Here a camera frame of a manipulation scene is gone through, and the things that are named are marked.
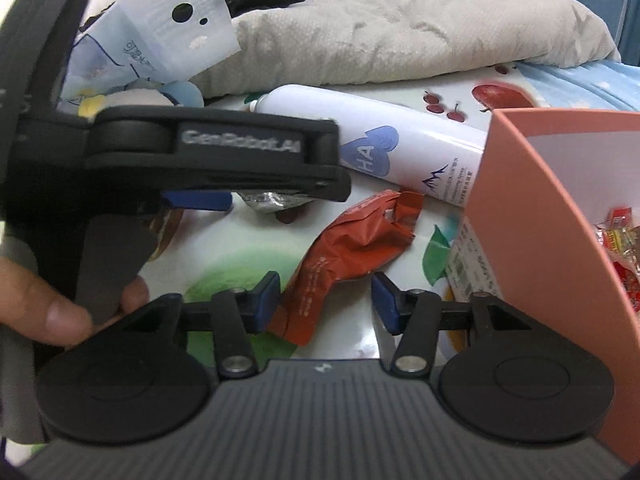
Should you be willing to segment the person's left hand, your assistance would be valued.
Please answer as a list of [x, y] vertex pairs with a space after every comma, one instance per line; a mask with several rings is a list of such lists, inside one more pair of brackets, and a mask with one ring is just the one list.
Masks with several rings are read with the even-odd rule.
[[1, 324], [34, 341], [52, 346], [76, 346], [150, 300], [138, 276], [122, 291], [116, 314], [96, 324], [90, 313], [59, 294], [29, 270], [1, 258]]

